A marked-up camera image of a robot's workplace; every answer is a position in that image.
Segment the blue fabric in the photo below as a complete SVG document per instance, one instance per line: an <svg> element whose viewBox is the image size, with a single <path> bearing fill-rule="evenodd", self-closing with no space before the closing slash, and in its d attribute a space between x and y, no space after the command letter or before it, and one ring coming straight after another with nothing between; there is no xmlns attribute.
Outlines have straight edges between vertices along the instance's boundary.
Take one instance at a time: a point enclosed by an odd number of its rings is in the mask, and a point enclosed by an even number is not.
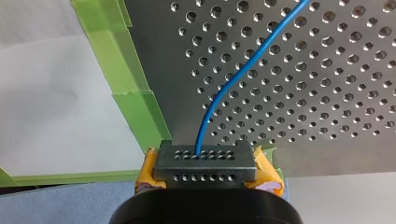
<svg viewBox="0 0 396 224"><path fill-rule="evenodd" d="M134 182L95 183L0 196L1 224L107 224Z"/></svg>

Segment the white surface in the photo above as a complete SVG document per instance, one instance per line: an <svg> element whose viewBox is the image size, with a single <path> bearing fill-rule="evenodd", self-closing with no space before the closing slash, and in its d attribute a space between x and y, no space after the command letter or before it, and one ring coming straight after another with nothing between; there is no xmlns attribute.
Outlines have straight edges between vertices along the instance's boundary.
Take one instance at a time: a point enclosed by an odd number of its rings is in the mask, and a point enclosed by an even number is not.
<svg viewBox="0 0 396 224"><path fill-rule="evenodd" d="M396 223L396 173L289 179L304 224Z"/></svg>
<svg viewBox="0 0 396 224"><path fill-rule="evenodd" d="M70 0L0 0L0 48L83 34Z"/></svg>
<svg viewBox="0 0 396 224"><path fill-rule="evenodd" d="M0 49L0 80L0 167L11 175L140 169L85 35Z"/></svg>

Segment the black cylinder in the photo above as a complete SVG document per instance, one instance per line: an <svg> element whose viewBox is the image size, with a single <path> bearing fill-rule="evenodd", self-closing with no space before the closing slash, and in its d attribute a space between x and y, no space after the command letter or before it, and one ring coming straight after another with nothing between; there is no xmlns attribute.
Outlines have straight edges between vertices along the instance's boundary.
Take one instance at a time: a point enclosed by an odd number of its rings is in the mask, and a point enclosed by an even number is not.
<svg viewBox="0 0 396 224"><path fill-rule="evenodd" d="M110 224L302 224L276 195L256 189L154 189L135 195Z"/></svg>

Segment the blue cable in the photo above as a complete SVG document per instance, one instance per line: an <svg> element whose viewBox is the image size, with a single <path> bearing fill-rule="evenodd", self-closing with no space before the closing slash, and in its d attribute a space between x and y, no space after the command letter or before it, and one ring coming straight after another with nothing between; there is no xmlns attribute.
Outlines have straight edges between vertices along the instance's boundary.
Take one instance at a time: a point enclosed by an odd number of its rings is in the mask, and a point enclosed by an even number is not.
<svg viewBox="0 0 396 224"><path fill-rule="evenodd" d="M247 61L247 63L221 88L221 90L216 94L215 99L213 99L210 107L206 110L204 119L202 120L201 127L199 128L198 136L195 141L195 155L201 154L201 146L204 141L205 131L207 123L212 117L213 112L220 103L221 98L228 92L228 90L235 84L268 50L268 47L277 38L282 30L293 20L293 18L300 13L300 11L309 3L309 0L300 0L300 3L289 13L285 19L283 19L280 24L275 28L275 30L265 39L264 43L257 49L256 53Z"/></svg>

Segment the perforated metal sheet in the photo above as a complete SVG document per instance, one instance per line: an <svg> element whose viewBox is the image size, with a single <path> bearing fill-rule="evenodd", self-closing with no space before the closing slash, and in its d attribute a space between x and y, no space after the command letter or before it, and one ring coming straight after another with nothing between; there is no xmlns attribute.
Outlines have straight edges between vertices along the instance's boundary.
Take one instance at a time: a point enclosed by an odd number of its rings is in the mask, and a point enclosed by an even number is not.
<svg viewBox="0 0 396 224"><path fill-rule="evenodd" d="M134 43L176 144L292 0L126 0ZM278 147L286 175L396 171L396 2L312 2L224 97L205 143Z"/></svg>

